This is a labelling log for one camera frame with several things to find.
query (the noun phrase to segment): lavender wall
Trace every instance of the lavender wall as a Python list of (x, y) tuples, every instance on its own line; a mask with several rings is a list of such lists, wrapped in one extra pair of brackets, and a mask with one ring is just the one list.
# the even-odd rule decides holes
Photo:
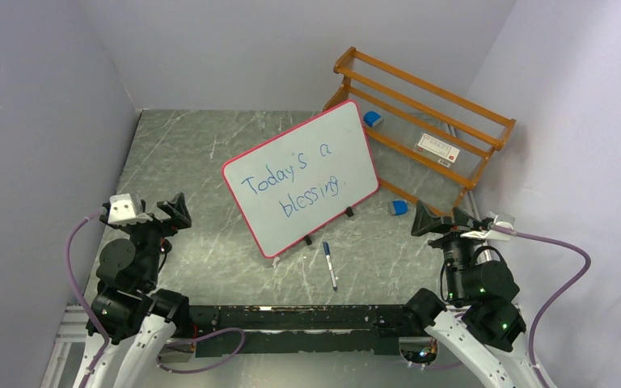
[[(136, 120), (77, 1), (0, 1), (0, 386), (40, 385), (72, 300), (63, 239), (114, 192)], [(74, 246), (81, 280), (100, 232)]]
[(81, 0), (141, 108), (320, 109), (349, 46), (464, 93), (515, 0)]
[[(518, 119), (475, 192), (480, 210), (594, 259), (539, 326), (544, 365), (558, 386), (621, 386), (621, 2), (519, 0), (468, 97)], [(537, 242), (497, 246), (528, 322), (582, 265)]]

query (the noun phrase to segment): label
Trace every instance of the label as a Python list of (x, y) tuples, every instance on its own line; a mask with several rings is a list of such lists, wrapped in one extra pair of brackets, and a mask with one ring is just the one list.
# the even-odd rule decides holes
[(427, 150), (450, 163), (455, 162), (460, 153), (458, 148), (431, 137), (427, 133), (423, 133), (422, 138), (418, 141), (417, 150), (420, 152)]

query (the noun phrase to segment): cable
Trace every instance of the cable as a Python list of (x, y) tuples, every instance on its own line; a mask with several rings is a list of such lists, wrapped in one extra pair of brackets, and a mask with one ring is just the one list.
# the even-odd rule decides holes
[(472, 253), (472, 263), (477, 263), (477, 258), (479, 257), (479, 255), (482, 255), (482, 252), (484, 251), (494, 251), (494, 253), (496, 253), (496, 255), (499, 256), (499, 261), (505, 264), (505, 259), (503, 258), (503, 255), (501, 254), (501, 252), (499, 252), (498, 249), (496, 249), (495, 247), (492, 247), (491, 245), (483, 245), (475, 249), (475, 252)]
[(192, 369), (192, 370), (179, 370), (179, 369), (173, 369), (173, 368), (168, 368), (165, 365), (161, 364), (160, 362), (160, 356), (156, 357), (156, 362), (158, 362), (158, 367), (160, 367), (160, 369), (166, 371), (166, 372), (170, 372), (170, 373), (177, 373), (177, 374), (192, 374), (192, 373), (200, 373), (200, 372), (205, 372), (207, 370), (211, 370), (214, 368), (217, 368), (218, 366), (225, 364), (227, 361), (231, 360), (232, 357), (234, 357), (239, 350), (241, 350), (242, 346), (244, 346), (244, 340), (246, 339), (246, 334), (244, 333), (244, 330), (238, 328), (238, 327), (228, 327), (226, 329), (221, 329), (218, 331), (214, 331), (210, 334), (204, 335), (202, 337), (198, 337), (198, 338), (192, 338), (192, 339), (185, 339), (183, 341), (177, 341), (177, 342), (172, 342), (170, 343), (171, 346), (178, 346), (178, 345), (186, 345), (186, 344), (196, 344), (199, 343), (201, 341), (205, 341), (209, 338), (213, 338), (216, 337), (220, 334), (225, 334), (231, 331), (236, 331), (238, 332), (241, 336), (242, 339), (239, 341), (239, 345), (237, 345), (237, 348), (230, 353), (228, 356), (226, 356), (225, 358), (223, 358), (222, 360), (216, 362), (215, 364), (212, 365), (208, 365), (204, 368), (199, 368), (199, 369)]
[(163, 269), (163, 265), (165, 265), (165, 260), (167, 259), (167, 252), (165, 252), (165, 254), (163, 254), (163, 261), (161, 263), (161, 265), (158, 266), (158, 273), (160, 273), (160, 270)]
[(94, 315), (94, 311), (92, 311), (91, 307), (89, 307), (89, 303), (87, 303), (87, 300), (84, 299), (84, 295), (82, 294), (82, 291), (80, 291), (77, 281), (74, 278), (72, 263), (70, 262), (70, 245), (72, 245), (74, 236), (80, 229), (82, 229), (84, 224), (88, 223), (89, 220), (91, 220), (92, 218), (97, 218), (98, 216), (101, 215), (102, 212), (103, 212), (102, 209), (96, 210), (92, 214), (84, 217), (84, 219), (81, 220), (68, 233), (68, 236), (65, 238), (65, 271), (68, 276), (68, 281), (70, 282), (70, 288), (73, 290), (73, 293), (75, 297), (77, 298), (77, 302), (80, 305), (82, 305), (84, 312), (87, 313), (87, 315), (89, 316), (91, 323), (94, 324), (94, 327), (96, 327), (96, 330), (99, 331), (99, 333), (103, 337), (103, 345), (101, 346), (99, 351), (94, 355), (94, 358), (91, 359), (91, 363), (87, 367), (87, 372), (84, 374), (84, 377), (80, 381), (79, 388), (84, 388), (85, 386), (87, 386), (87, 381), (89, 380), (89, 376), (94, 370), (94, 367), (96, 367), (96, 364), (99, 362), (99, 359), (101, 358), (101, 356), (104, 354), (106, 347), (108, 346), (108, 344), (111, 343), (111, 338), (106, 332), (106, 329), (104, 329), (104, 326), (101, 324), (101, 322), (99, 322), (99, 319), (96, 318), (96, 315)]
[[(580, 280), (580, 278), (585, 275), (585, 273), (589, 270), (589, 267), (591, 266), (591, 257), (589, 257), (589, 254), (586, 251), (584, 251), (583, 249), (579, 247), (572, 245), (569, 242), (560, 241), (560, 240), (556, 240), (553, 238), (541, 237), (541, 236), (537, 236), (534, 234), (522, 233), (516, 230), (504, 228), (502, 226), (491, 225), (491, 229), (497, 232), (501, 232), (503, 234), (508, 234), (510, 236), (517, 236), (519, 238), (526, 238), (528, 240), (535, 240), (535, 241), (540, 241), (542, 243), (549, 243), (549, 244), (557, 245), (559, 247), (568, 248), (572, 251), (579, 253), (580, 255), (582, 255), (582, 257), (585, 258), (585, 265), (582, 267), (582, 269), (577, 274), (575, 274), (575, 276), (570, 278), (570, 280), (568, 280), (567, 283), (565, 283), (562, 287), (560, 287), (558, 291), (556, 291), (553, 295), (551, 295), (551, 297), (548, 298), (546, 303), (543, 304), (542, 308), (539, 309), (537, 316), (534, 318), (534, 321), (532, 322), (532, 326), (530, 327), (530, 343), (528, 347), (530, 350), (530, 361), (532, 362), (532, 365), (537, 365), (537, 359), (536, 359), (536, 356), (534, 355), (534, 334), (537, 331), (539, 320), (542, 318), (544, 313), (546, 313), (546, 310), (548, 310), (549, 306), (556, 299), (558, 299), (558, 297), (561, 294), (563, 294), (572, 285), (577, 283), (577, 281)], [(546, 379), (544, 379), (541, 371), (538, 368), (534, 368), (534, 372), (537, 374), (537, 378), (541, 381), (542, 385), (544, 385), (544, 387), (546, 388), (549, 388), (548, 382), (546, 381)]]

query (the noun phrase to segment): orange wooden rack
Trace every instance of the orange wooden rack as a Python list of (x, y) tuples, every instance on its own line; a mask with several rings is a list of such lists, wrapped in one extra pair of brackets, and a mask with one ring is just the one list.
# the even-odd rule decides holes
[[(419, 102), (411, 97), (401, 94), (388, 86), (385, 86), (379, 82), (374, 81), (371, 78), (366, 77), (365, 75), (359, 74), (358, 72), (354, 71), (353, 68), (355, 60), (363, 61), (368, 65), (372, 65), (374, 68), (383, 70), (384, 72), (387, 72), (388, 74), (391, 74), (406, 82), (409, 82), (412, 85), (418, 86), (419, 88), (424, 89), (433, 95), (448, 100), (449, 102), (457, 105), (460, 108), (466, 109), (470, 112), (475, 113), (476, 115), (489, 119), (490, 121), (493, 121), (494, 123), (502, 126), (503, 129), (500, 131), (498, 136), (494, 137), (491, 134), (485, 133), (483, 130), (474, 128), (473, 126), (466, 124), (461, 120), (457, 120), (449, 115), (446, 115), (445, 113), (442, 113), (437, 109), (434, 109), (422, 102)], [(344, 53), (344, 55), (342, 55), (339, 60), (337, 60), (334, 65), (334, 72), (337, 74), (343, 74), (344, 78), (339, 86), (339, 90), (337, 90), (336, 93), (327, 102), (327, 104), (325, 104), (323, 110), (328, 110), (329, 108), (336, 106), (338, 103), (342, 103), (343, 101), (348, 99), (350, 95), (355, 95), (356, 97), (370, 102), (394, 116), (397, 116), (414, 125), (417, 125), (418, 127), (421, 127), (425, 132), (435, 135), (436, 137), (441, 138), (443, 141), (447, 141), (450, 144), (456, 145), (462, 150), (479, 156), (479, 162), (477, 163), (471, 177), (466, 177), (455, 171), (452, 171), (450, 168), (447, 168), (429, 158), (424, 157), (422, 154), (418, 154), (415, 150), (408, 148), (407, 146), (393, 139), (390, 139), (384, 134), (374, 129), (368, 128), (364, 125), (365, 133), (369, 137), (373, 138), (375, 141), (378, 141), (383, 145), (390, 147), (393, 150), (396, 150), (401, 154), (413, 160), (416, 160), (419, 163), (422, 163), (423, 165), (431, 168), (432, 170), (435, 170), (436, 172), (446, 176), (447, 178), (452, 179), (454, 182), (459, 183), (462, 189), (454, 202), (454, 207), (460, 205), (466, 192), (472, 190), (479, 182), (479, 178), (482, 175), (484, 168), (487, 166), (489, 159), (492, 157), (492, 155), (494, 155), (495, 152), (501, 150), (504, 147), (515, 125), (515, 119), (508, 119), (499, 114), (496, 114), (495, 112), (483, 108), (476, 103), (472, 103), (471, 101), (464, 99), (463, 97), (441, 89), (440, 87), (435, 86), (432, 83), (426, 82), (425, 80), (420, 79), (412, 74), (397, 69), (392, 65), (380, 61), (379, 59), (361, 53), (360, 51), (357, 51), (355, 47), (351, 47), (346, 50), (346, 53)], [(361, 89), (356, 88), (355, 85), (352, 85), (352, 81), (359, 83), (360, 86), (363, 87)], [(377, 97), (374, 97), (370, 94), (370, 91), (377, 91), (378, 93), (387, 95), (392, 99), (399, 101), (400, 103), (408, 105), (410, 108), (413, 108), (418, 112), (422, 112), (444, 123), (447, 123), (449, 126), (456, 128), (459, 131), (463, 131), (464, 133), (467, 133), (475, 139), (478, 139), (479, 141), (476, 141), (476, 143), (484, 144), (484, 146), (480, 148), (477, 145), (463, 140), (461, 137), (456, 137), (440, 128), (428, 124), (420, 118), (414, 116), (413, 114), (394, 107), (393, 105), (388, 104), (387, 102), (384, 102)], [(405, 200), (408, 200), (412, 203), (416, 203), (418, 201), (418, 198), (415, 197), (413, 194), (405, 192), (403, 189), (386, 181), (384, 178), (380, 177), (379, 181), (384, 188), (394, 192), (398, 196), (403, 197)], [(436, 208), (433, 208), (433, 210), (440, 214), (450, 213), (451, 211), (451, 209)]]

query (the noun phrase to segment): whiteboard stand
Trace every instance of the whiteboard stand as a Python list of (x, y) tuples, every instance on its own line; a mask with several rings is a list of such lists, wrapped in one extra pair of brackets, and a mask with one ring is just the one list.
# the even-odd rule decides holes
[[(346, 214), (346, 217), (348, 217), (348, 218), (353, 217), (353, 208), (351, 206), (349, 206), (348, 208), (346, 208), (346, 211), (344, 212), (344, 214)], [(306, 243), (306, 245), (308, 247), (313, 244), (313, 240), (311, 240), (311, 235), (310, 234), (306, 234), (303, 237), (303, 241)]]

